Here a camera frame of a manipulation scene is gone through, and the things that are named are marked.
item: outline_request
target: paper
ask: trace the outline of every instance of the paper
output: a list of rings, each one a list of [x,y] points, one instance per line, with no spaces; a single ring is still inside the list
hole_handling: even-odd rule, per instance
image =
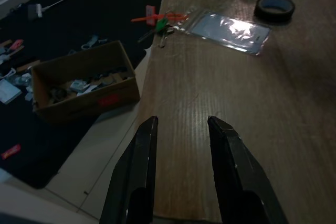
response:
[[[9,104],[21,94],[21,90],[13,86],[6,80],[0,81],[0,101]]]
[[[82,94],[87,94],[90,93],[95,87],[97,87],[98,85],[91,85],[90,87],[88,87],[88,89],[86,91],[84,91],[83,93],[77,93],[77,96],[80,96]]]
[[[22,77],[31,78],[31,75],[30,75],[30,73],[25,73],[25,74],[22,75]]]

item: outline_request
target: cardboard box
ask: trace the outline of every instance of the cardboard box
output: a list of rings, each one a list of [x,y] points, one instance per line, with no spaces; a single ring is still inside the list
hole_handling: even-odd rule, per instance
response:
[[[50,105],[50,89],[125,66],[126,80]],[[139,101],[133,67],[119,41],[40,63],[31,70],[34,111],[49,123],[64,123]]]

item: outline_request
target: red object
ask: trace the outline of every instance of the red object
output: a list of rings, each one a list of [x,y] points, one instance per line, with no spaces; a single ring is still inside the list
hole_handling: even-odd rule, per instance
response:
[[[3,154],[1,154],[2,160],[5,160],[9,158],[10,156],[14,155],[15,153],[18,153],[21,150],[21,145],[16,144],[9,150],[5,151]]]
[[[146,17],[152,17],[155,15],[155,6],[146,5]],[[150,18],[146,20],[147,25],[155,26],[156,20],[155,18]]]
[[[117,102],[119,102],[119,96],[117,94],[112,94],[108,97],[104,97],[104,98],[98,100],[98,104],[102,107],[110,106],[110,105],[113,105]]]
[[[151,17],[143,17],[143,18],[134,18],[131,19],[131,22],[139,22],[139,21],[145,21],[145,20],[149,20],[149,19],[163,19],[164,15],[163,14],[154,14]],[[187,16],[183,16],[182,14],[167,14],[166,16],[167,19],[169,20],[185,20],[187,18]]]
[[[23,44],[23,39],[17,39],[9,48],[10,50],[15,51]]]

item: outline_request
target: key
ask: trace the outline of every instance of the key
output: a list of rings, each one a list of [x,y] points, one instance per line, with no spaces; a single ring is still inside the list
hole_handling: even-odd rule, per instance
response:
[[[153,29],[153,30],[150,30],[149,32],[145,33],[144,35],[142,35],[140,37],[140,39],[138,39],[138,43],[141,43],[143,42],[145,39],[147,39],[149,36],[153,35],[156,33],[156,30]]]
[[[148,33],[145,33],[143,36],[141,36],[140,39],[138,39],[138,43],[143,42],[145,39],[147,39],[151,35],[153,35],[155,33],[159,33],[160,31],[162,31],[163,29],[165,29],[167,23],[168,23],[168,19],[166,19],[166,18],[163,18],[162,20],[159,20],[156,23],[155,29],[150,30]]]
[[[166,46],[166,40],[169,34],[174,33],[174,28],[173,27],[168,27],[164,32],[163,35],[160,39],[160,44],[159,47],[160,48],[164,48]]]

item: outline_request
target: clear plastic bag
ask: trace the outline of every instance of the clear plastic bag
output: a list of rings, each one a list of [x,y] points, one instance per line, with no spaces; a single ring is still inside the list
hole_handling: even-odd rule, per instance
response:
[[[270,32],[268,27],[228,18],[207,9],[191,7],[186,15],[188,18],[175,26],[177,30],[251,54],[260,53]]]

